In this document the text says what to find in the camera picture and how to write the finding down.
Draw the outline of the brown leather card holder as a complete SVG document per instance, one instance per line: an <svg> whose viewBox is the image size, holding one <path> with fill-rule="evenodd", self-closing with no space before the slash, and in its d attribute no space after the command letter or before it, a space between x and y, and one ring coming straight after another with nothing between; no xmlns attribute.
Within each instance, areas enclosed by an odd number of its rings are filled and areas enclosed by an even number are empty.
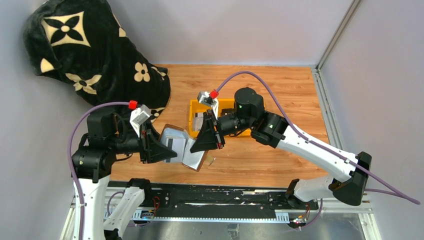
<svg viewBox="0 0 424 240"><path fill-rule="evenodd" d="M177 153L175 157L167 157L164 163L180 163L184 167L199 172L208 155L208 150L191 153L190 148L195 139L188 132L171 124L166 124L160 134L160 142Z"/></svg>

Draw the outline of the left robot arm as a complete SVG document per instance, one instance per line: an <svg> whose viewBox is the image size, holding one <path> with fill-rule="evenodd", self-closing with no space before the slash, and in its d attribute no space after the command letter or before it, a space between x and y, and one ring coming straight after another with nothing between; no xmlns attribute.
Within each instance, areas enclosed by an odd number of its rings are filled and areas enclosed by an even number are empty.
<svg viewBox="0 0 424 240"><path fill-rule="evenodd" d="M140 154L144 164L152 164L177 156L160 142L145 105L131 108L129 121L123 121L122 134L117 135L117 114L110 104L102 104L83 115L87 133L75 153L68 155L75 189L75 240L120 240L132 216L141 205L158 207L151 182L132 178L112 214L104 217L105 197L112 166L118 154Z"/></svg>

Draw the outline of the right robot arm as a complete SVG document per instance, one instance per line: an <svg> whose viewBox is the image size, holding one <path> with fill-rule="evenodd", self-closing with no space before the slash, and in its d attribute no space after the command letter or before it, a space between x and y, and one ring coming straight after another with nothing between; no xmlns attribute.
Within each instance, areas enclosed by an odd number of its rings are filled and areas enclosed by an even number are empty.
<svg viewBox="0 0 424 240"><path fill-rule="evenodd" d="M263 97L249 87L235 92L234 112L217 116L213 111L217 95L216 91L198 94L198 102L208 109L191 153L222 149L225 136L250 130L256 142L294 153L327 172L323 177L292 180L284 195L284 202L291 207L330 197L350 206L362 203L372 161L368 153L349 153L306 134L285 117L265 110Z"/></svg>

